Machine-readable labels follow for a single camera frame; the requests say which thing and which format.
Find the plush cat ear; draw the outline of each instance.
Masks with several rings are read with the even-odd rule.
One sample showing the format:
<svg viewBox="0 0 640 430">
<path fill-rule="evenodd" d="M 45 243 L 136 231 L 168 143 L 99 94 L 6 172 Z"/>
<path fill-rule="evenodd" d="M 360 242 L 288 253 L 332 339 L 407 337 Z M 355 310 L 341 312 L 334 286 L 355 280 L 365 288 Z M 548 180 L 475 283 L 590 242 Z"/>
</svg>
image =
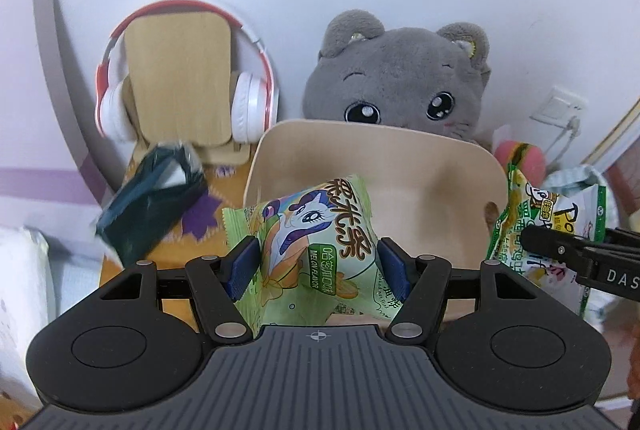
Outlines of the plush cat ear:
<svg viewBox="0 0 640 430">
<path fill-rule="evenodd" d="M 471 22 L 454 22 L 439 29 L 437 33 L 466 51 L 471 67 L 480 71 L 482 82 L 486 85 L 491 70 L 486 64 L 489 56 L 489 39 L 484 30 Z"/>
<path fill-rule="evenodd" d="M 385 33 L 385 27 L 375 16 L 363 10 L 349 10 L 335 17 L 327 26 L 318 58 L 338 56 L 352 40 L 375 38 Z"/>
</svg>

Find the patterned tablecloth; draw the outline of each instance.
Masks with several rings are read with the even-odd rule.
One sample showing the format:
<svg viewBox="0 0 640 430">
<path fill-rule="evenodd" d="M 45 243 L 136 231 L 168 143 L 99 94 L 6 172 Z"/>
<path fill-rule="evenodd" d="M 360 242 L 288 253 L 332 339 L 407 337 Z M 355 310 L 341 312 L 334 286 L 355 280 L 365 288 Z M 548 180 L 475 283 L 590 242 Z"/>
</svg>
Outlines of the patterned tablecloth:
<svg viewBox="0 0 640 430">
<path fill-rule="evenodd" d="M 162 242 L 147 255 L 148 260 L 158 264 L 159 269 L 182 267 L 187 261 L 202 255 L 226 255 L 226 235 L 222 224 L 222 208 L 241 208 L 244 187 L 249 177 L 252 158 L 237 168 L 230 166 L 207 166 L 205 177 L 209 193 L 203 195 L 190 208 Z M 125 181 L 133 175 L 136 163 L 132 160 Z M 120 272 L 114 262 L 105 259 L 102 263 L 100 285 Z M 196 328 L 188 300 L 166 300 L 165 312 L 184 320 Z"/>
</svg>

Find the cartoon pony illustration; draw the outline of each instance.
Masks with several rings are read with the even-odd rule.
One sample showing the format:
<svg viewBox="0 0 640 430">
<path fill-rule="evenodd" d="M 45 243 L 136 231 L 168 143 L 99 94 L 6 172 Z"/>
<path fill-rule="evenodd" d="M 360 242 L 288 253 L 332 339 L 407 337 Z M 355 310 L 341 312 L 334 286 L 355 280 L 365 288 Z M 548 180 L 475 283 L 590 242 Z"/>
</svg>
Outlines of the cartoon pony illustration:
<svg viewBox="0 0 640 430">
<path fill-rule="evenodd" d="M 280 200 L 265 206 L 262 217 L 267 226 L 267 235 L 260 266 L 262 305 L 282 296 L 283 289 L 298 285 L 298 274 L 302 267 L 300 256 L 309 245 L 308 236 L 329 228 L 337 216 L 331 211 L 330 205 L 326 190 L 312 190 L 284 213 L 280 212 Z"/>
</svg>

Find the gray plush cat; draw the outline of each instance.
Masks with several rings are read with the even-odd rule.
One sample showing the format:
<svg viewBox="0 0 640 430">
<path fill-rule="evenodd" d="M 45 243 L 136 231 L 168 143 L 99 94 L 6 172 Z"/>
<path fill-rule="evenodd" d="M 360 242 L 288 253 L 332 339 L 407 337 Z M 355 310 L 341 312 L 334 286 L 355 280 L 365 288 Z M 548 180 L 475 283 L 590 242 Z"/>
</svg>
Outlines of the gray plush cat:
<svg viewBox="0 0 640 430">
<path fill-rule="evenodd" d="M 306 118 L 381 123 L 471 140 L 491 73 L 489 42 L 475 24 L 437 33 L 385 31 L 362 10 L 329 23 L 306 82 Z"/>
</svg>

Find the green snack bag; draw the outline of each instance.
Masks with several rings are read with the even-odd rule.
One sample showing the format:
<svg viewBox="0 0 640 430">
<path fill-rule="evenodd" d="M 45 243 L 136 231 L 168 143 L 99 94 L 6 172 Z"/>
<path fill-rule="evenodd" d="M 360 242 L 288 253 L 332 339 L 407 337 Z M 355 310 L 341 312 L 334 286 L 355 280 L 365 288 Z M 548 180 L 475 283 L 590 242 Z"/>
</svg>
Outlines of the green snack bag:
<svg viewBox="0 0 640 430">
<path fill-rule="evenodd" d="M 536 225 L 602 242 L 606 188 L 593 185 L 568 198 L 532 187 L 514 166 L 510 166 L 508 178 L 509 202 L 495 224 L 487 258 L 510 266 L 583 316 L 589 288 L 575 282 L 575 271 L 564 263 L 525 251 L 520 244 L 520 232 L 526 226 Z"/>
<path fill-rule="evenodd" d="M 255 235 L 262 263 L 236 307 L 261 325 L 326 322 L 336 308 L 393 318 L 401 304 L 375 265 L 371 205 L 358 176 L 255 207 L 223 210 L 229 248 Z"/>
</svg>

